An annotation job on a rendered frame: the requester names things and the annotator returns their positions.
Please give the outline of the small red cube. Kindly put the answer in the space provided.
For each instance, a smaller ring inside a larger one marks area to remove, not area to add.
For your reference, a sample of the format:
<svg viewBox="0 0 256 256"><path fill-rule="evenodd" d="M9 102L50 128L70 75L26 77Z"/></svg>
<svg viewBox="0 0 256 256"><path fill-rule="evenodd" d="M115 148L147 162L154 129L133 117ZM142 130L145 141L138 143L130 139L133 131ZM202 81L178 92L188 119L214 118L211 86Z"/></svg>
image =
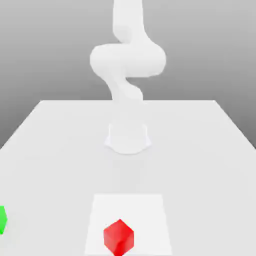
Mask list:
<svg viewBox="0 0 256 256"><path fill-rule="evenodd" d="M114 256L123 256L135 245L134 231L119 219L103 230L103 243Z"/></svg>

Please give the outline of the small green cube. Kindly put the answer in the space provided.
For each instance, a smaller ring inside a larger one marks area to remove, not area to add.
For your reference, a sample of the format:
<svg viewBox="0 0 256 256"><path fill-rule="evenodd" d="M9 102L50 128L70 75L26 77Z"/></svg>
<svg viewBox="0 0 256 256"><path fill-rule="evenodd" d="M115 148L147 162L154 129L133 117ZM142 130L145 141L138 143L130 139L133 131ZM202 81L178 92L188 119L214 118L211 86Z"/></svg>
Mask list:
<svg viewBox="0 0 256 256"><path fill-rule="evenodd" d="M0 235L2 235L5 231L7 220L8 218L5 211L5 207L3 205L0 205Z"/></svg>

